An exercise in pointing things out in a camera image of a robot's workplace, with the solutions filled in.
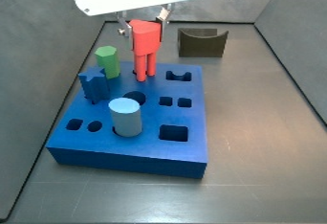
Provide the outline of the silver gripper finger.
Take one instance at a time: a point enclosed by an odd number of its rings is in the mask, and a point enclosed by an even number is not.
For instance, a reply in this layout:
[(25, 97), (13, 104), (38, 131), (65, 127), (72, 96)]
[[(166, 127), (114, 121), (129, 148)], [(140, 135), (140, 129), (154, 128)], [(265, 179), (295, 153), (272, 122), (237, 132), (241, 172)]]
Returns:
[(154, 21), (161, 26), (161, 34), (164, 34), (164, 28), (165, 28), (165, 25), (168, 24), (168, 19), (169, 19), (170, 14), (172, 14), (172, 11), (173, 11), (173, 4), (172, 3), (161, 5), (160, 13), (154, 19)]
[(117, 19), (117, 22), (120, 24), (120, 28), (117, 29), (117, 33), (128, 39), (129, 48), (132, 48), (133, 47), (132, 26), (129, 25), (125, 17), (126, 17), (126, 13), (124, 11), (118, 11), (116, 13), (116, 19)]

